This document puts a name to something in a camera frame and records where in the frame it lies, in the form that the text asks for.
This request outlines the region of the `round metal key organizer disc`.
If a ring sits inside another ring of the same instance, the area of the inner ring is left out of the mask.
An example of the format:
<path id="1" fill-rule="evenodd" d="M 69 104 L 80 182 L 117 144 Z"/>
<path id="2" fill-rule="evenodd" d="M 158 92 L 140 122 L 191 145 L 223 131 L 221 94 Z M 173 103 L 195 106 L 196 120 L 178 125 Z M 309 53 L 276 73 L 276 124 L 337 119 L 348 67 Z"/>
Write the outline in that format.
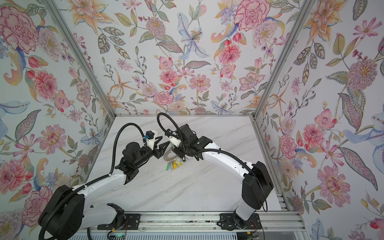
<path id="1" fill-rule="evenodd" d="M 170 170 L 175 170 L 174 168 L 173 168 L 173 164 L 174 164 L 174 162 L 175 161 L 179 161 L 179 162 L 181 162 L 182 164 L 183 164 L 183 162 L 182 162 L 182 160 L 173 152 L 173 150 L 174 150 L 174 147 L 175 146 L 173 146 L 173 145 L 170 145 L 170 146 L 168 146 L 168 148 L 167 148 L 167 151 L 165 152 L 165 154 L 164 154 L 164 156 L 163 156 L 163 159 L 164 159 L 164 161 L 168 164 L 170 164 L 170 169 L 169 169 L 169 171 Z"/>

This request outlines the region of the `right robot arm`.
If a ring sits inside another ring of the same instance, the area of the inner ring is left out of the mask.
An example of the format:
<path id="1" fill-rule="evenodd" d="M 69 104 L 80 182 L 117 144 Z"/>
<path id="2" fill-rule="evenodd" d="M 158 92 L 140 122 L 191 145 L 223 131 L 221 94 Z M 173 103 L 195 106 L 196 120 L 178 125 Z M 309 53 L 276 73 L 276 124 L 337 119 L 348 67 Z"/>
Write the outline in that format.
<path id="1" fill-rule="evenodd" d="M 222 149 L 211 139 L 197 137 L 185 124 L 175 134 L 166 134 L 174 145 L 173 152 L 180 158 L 185 156 L 213 163 L 233 174 L 242 183 L 241 198 L 233 219 L 241 223 L 250 220 L 257 210 L 268 210 L 267 198 L 274 185 L 266 165 L 260 161 L 243 161 Z"/>

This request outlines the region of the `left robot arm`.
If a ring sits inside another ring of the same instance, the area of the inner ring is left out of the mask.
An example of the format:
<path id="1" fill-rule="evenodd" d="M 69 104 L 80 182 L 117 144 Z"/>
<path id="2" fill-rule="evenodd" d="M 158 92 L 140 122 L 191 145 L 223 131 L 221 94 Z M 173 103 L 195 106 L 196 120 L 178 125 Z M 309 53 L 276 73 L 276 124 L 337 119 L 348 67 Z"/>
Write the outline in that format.
<path id="1" fill-rule="evenodd" d="M 61 186 L 53 194 L 39 217 L 41 226 L 39 239 L 45 239 L 49 233 L 52 240 L 68 240 L 78 230 L 94 226 L 107 226 L 113 229 L 125 227 L 130 221 L 125 210 L 114 203 L 106 205 L 96 201 L 110 190 L 122 187 L 132 181 L 139 168 L 150 158 L 163 157 L 170 142 L 159 144 L 162 137 L 144 138 L 144 145 L 137 142 L 126 145 L 123 157 L 115 173 L 103 175 L 77 187 Z"/>

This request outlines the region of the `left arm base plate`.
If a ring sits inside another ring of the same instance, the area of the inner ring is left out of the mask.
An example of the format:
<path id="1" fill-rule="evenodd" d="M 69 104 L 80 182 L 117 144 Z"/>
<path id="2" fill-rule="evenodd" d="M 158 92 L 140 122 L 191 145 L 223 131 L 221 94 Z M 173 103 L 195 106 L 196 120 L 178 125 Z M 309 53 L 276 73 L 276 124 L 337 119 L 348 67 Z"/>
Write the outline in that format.
<path id="1" fill-rule="evenodd" d="M 98 225 L 97 230 L 138 230 L 141 214 L 117 215 L 111 224 Z"/>

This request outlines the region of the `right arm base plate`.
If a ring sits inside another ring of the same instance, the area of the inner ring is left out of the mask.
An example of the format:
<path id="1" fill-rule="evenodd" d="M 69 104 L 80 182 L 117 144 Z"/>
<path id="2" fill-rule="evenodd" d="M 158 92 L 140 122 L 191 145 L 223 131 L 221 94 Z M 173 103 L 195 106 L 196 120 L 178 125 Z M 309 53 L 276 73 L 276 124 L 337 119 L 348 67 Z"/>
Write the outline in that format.
<path id="1" fill-rule="evenodd" d="M 232 214 L 220 214 L 220 219 L 217 222 L 222 230 L 234 231 L 234 230 L 261 230 L 262 225 L 258 214 L 254 213 L 248 220 L 243 220 L 235 213 Z"/>

